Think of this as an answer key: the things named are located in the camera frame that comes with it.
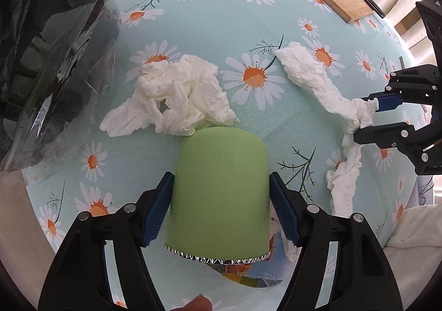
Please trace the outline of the person's left hand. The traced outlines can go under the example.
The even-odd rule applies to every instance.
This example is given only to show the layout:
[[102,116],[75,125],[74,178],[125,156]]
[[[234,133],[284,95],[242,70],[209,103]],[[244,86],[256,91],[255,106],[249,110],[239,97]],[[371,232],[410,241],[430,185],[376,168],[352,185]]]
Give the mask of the person's left hand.
[[183,307],[174,308],[172,311],[212,311],[213,305],[211,301],[199,294]]

